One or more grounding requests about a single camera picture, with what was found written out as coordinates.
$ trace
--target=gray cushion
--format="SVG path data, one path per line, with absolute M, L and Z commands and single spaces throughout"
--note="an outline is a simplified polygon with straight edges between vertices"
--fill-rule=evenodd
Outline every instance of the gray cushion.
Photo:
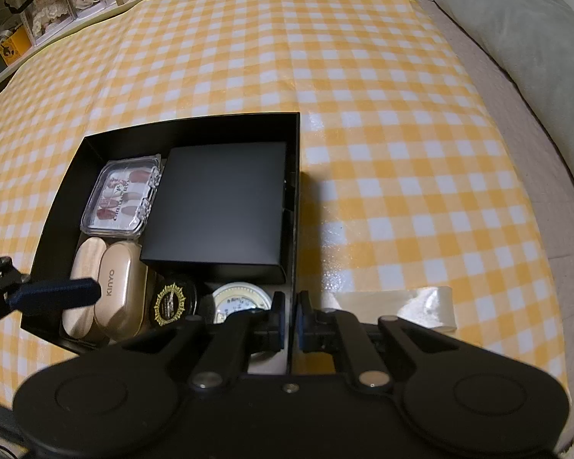
M 435 1 L 509 73 L 574 176 L 573 10 L 563 0 Z

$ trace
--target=open black box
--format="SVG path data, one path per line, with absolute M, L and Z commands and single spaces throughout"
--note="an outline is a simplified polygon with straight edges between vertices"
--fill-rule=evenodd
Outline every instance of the open black box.
M 81 216 L 102 168 L 109 160 L 161 154 L 166 158 L 177 146 L 215 143 L 286 142 L 285 222 L 282 242 L 286 250 L 286 283 L 260 285 L 269 293 L 283 291 L 286 308 L 295 297 L 295 254 L 300 170 L 299 114 L 236 114 L 179 119 L 123 128 L 87 136 L 75 153 L 44 224 L 32 265 L 32 281 L 67 279 L 81 233 Z M 47 342 L 81 354 L 93 349 L 71 339 L 61 327 L 62 312 L 23 316 L 21 327 Z

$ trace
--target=tablecloth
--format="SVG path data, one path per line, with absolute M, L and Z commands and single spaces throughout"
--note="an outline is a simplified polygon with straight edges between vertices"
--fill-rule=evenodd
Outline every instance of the tablecloth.
M 87 134 L 274 111 L 300 112 L 299 288 L 449 285 L 456 336 L 566 385 L 527 194 L 465 70 L 409 0 L 148 0 L 47 47 L 0 94 L 0 254 L 31 268 Z M 2 403 L 72 356 L 19 321 L 0 321 Z

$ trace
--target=orange box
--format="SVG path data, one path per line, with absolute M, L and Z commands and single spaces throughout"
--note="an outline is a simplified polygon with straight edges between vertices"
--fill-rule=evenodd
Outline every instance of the orange box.
M 31 47 L 32 43 L 30 38 L 28 38 L 26 29 L 23 26 L 19 26 L 10 38 L 5 39 L 0 44 L 0 55 L 7 65 L 11 65 Z

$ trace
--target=screw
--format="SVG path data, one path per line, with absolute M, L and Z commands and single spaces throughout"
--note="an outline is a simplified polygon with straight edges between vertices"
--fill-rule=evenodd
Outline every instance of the screw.
M 285 383 L 283 385 L 283 392 L 286 394 L 295 394 L 300 389 L 300 385 L 297 383 Z
M 191 382 L 198 388 L 215 388 L 223 383 L 223 378 L 220 374 L 214 371 L 204 371 L 202 373 L 196 374 Z
M 359 382 L 369 388 L 385 386 L 389 381 L 391 378 L 383 371 L 365 371 L 359 375 Z

